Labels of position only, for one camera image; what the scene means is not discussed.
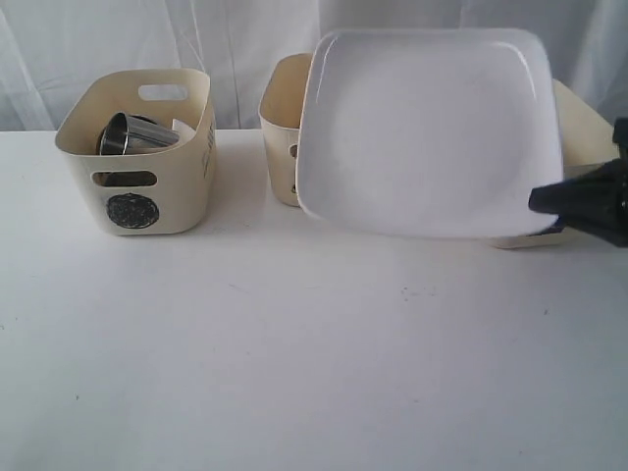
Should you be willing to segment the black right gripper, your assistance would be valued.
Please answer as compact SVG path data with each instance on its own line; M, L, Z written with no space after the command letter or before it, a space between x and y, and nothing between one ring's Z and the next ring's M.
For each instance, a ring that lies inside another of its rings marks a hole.
M628 156L628 118L614 122L612 142ZM614 159L579 177L532 189L528 207L616 247L627 247L627 161Z

